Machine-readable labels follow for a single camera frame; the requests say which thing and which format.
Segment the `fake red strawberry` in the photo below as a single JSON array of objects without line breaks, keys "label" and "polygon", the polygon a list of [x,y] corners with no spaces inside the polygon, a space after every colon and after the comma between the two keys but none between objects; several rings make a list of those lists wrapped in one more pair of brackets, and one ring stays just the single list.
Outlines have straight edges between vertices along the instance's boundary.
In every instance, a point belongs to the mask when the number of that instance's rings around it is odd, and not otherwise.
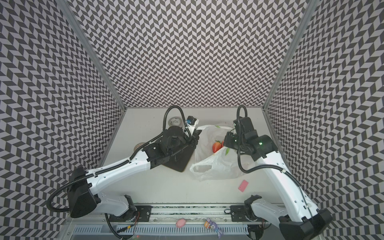
[{"label": "fake red strawberry", "polygon": [[215,141],[212,146],[213,153],[218,152],[224,146],[224,141]]}]

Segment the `white plastic bag lemon print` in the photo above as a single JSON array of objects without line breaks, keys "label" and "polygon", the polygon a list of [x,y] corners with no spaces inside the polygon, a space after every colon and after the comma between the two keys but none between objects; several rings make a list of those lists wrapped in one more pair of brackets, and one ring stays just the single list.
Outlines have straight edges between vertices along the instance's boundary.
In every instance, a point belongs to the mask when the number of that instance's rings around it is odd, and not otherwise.
[{"label": "white plastic bag lemon print", "polygon": [[197,128],[202,130],[200,139],[194,151],[195,161],[190,166],[190,172],[198,181],[229,180],[244,175],[238,166],[237,151],[230,149],[225,155],[226,148],[213,153],[215,141],[223,141],[227,132],[233,131],[233,126],[204,125]]}]

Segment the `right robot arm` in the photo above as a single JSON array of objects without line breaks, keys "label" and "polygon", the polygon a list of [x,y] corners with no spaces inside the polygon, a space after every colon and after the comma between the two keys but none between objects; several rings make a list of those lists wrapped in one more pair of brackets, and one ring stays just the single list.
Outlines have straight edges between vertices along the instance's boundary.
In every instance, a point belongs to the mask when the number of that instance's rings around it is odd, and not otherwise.
[{"label": "right robot arm", "polygon": [[286,240],[313,240],[322,235],[333,220],[332,214],[305,194],[274,141],[258,135],[244,105],[237,108],[234,127],[226,134],[224,146],[235,150],[239,169],[244,174],[264,171],[284,203],[280,208],[252,195],[244,201],[245,217],[250,221],[264,219],[277,227]]}]

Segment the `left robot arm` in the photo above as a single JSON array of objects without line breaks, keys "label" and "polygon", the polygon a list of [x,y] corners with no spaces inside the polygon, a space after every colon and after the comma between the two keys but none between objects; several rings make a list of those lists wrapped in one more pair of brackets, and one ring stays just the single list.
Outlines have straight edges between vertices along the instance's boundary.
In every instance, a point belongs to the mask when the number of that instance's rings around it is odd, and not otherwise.
[{"label": "left robot arm", "polygon": [[198,145],[201,133],[197,130],[198,123],[197,118],[186,117],[181,107],[169,107],[159,135],[114,164],[91,170],[75,169],[69,182],[49,196],[47,208],[56,213],[68,212],[73,219],[90,213],[131,218],[137,209],[130,196],[106,195],[103,191],[127,177],[158,166],[182,173]]}]

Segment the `black square tray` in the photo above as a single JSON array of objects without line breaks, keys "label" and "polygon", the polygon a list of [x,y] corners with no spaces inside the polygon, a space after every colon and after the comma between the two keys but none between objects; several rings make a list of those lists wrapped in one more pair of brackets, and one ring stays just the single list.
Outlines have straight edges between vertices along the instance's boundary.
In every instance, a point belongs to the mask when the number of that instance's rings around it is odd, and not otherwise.
[{"label": "black square tray", "polygon": [[171,157],[170,160],[163,164],[165,167],[170,168],[177,172],[184,172],[196,147],[189,146]]}]

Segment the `clear tape roll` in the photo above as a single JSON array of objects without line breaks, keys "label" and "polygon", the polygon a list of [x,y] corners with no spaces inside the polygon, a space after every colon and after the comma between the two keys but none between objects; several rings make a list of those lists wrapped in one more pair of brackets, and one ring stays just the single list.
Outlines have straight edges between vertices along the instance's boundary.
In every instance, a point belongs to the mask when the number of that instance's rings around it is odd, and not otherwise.
[{"label": "clear tape roll", "polygon": [[168,120],[168,126],[176,126],[182,128],[184,126],[183,119],[181,117],[172,117]]}]

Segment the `beige tape roll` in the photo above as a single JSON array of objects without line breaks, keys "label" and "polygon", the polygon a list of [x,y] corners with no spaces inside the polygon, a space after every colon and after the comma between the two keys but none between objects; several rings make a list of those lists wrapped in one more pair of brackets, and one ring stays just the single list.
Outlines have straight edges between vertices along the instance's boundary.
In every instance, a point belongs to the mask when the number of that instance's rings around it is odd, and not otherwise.
[{"label": "beige tape roll", "polygon": [[137,145],[135,145],[135,147],[134,147],[134,151],[139,151],[140,149],[142,149],[143,147],[145,147],[146,144],[147,144],[147,143],[145,143],[145,142],[138,143]]}]

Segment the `pink sticky note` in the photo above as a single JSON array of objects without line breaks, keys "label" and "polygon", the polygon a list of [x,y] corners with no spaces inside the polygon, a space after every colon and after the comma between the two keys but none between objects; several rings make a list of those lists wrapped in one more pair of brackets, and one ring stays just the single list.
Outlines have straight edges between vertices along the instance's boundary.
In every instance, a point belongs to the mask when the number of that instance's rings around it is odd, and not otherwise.
[{"label": "pink sticky note", "polygon": [[249,182],[246,180],[243,180],[239,185],[238,190],[243,193],[246,190],[248,185],[249,185]]}]

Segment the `purple toy figure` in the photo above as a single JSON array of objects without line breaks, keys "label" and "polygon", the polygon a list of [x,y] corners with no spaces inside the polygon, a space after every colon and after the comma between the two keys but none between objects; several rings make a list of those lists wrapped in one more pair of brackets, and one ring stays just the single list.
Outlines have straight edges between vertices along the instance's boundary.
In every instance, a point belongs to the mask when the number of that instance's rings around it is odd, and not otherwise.
[{"label": "purple toy figure", "polygon": [[207,230],[211,230],[213,232],[215,232],[217,235],[218,235],[218,238],[220,239],[222,236],[223,236],[223,231],[222,229],[220,229],[217,225],[216,222],[214,222],[213,220],[207,218],[205,223],[204,223],[204,227],[207,229]]}]

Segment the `aluminium front rail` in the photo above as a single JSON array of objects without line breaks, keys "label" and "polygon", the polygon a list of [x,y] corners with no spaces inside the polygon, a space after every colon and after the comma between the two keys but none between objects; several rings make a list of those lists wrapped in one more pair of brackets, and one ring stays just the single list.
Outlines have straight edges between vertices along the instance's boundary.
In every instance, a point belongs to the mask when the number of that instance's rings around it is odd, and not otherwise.
[{"label": "aluminium front rail", "polygon": [[266,219],[256,212],[250,219],[245,214],[243,204],[136,204],[138,213],[131,217],[111,217],[108,219],[112,225],[141,224],[175,224],[185,219],[187,224],[203,224],[207,218],[218,225],[246,224],[260,225]]}]

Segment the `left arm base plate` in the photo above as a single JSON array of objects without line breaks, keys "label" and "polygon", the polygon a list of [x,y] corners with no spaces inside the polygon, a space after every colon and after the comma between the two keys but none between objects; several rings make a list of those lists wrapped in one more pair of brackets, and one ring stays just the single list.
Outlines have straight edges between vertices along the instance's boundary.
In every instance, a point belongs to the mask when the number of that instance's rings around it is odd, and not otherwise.
[{"label": "left arm base plate", "polygon": [[109,221],[114,222],[149,222],[151,213],[152,213],[152,206],[144,205],[144,206],[136,206],[136,210],[128,210],[126,213],[124,213],[122,216],[117,217],[114,215],[109,216]]}]

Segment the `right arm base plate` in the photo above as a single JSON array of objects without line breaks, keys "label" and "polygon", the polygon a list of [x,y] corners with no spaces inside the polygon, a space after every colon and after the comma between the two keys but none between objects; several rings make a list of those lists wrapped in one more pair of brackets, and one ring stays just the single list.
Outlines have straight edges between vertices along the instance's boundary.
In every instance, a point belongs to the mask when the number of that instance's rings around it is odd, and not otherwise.
[{"label": "right arm base plate", "polygon": [[231,205],[230,216],[231,216],[232,222],[236,222],[236,223],[266,222],[269,224],[268,221],[257,217],[251,209],[247,209],[244,205]]}]

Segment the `pink toy on rail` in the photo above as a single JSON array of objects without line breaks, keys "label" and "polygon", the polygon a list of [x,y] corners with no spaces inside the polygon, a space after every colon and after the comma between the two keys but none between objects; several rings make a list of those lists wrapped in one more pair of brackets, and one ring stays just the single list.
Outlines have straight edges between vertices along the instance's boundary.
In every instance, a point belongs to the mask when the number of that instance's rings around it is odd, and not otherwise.
[{"label": "pink toy on rail", "polygon": [[179,219],[176,222],[176,227],[180,229],[180,228],[184,227],[186,225],[186,223],[187,223],[187,221],[185,219]]}]

